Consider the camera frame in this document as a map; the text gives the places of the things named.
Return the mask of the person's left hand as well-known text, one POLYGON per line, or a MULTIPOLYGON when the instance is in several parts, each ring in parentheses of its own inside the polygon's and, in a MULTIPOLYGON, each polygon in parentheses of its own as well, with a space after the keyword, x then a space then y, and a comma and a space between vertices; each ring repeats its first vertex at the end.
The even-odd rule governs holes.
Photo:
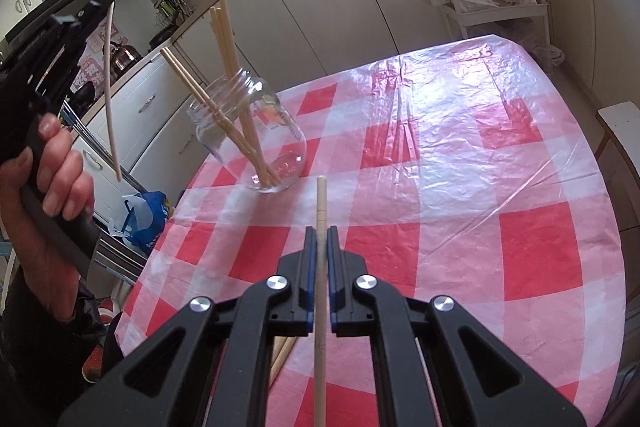
MULTIPOLYGON (((70 132, 52 114, 40 118, 38 133, 44 147, 37 172, 43 194, 42 211, 49 217, 73 220, 88 216, 94 206, 93 179, 84 171, 82 156, 73 149, 70 132)), ((55 319, 70 321, 75 314, 80 275, 42 235, 20 197, 32 171, 32 150, 1 166, 1 221, 8 232, 29 290, 55 319)))

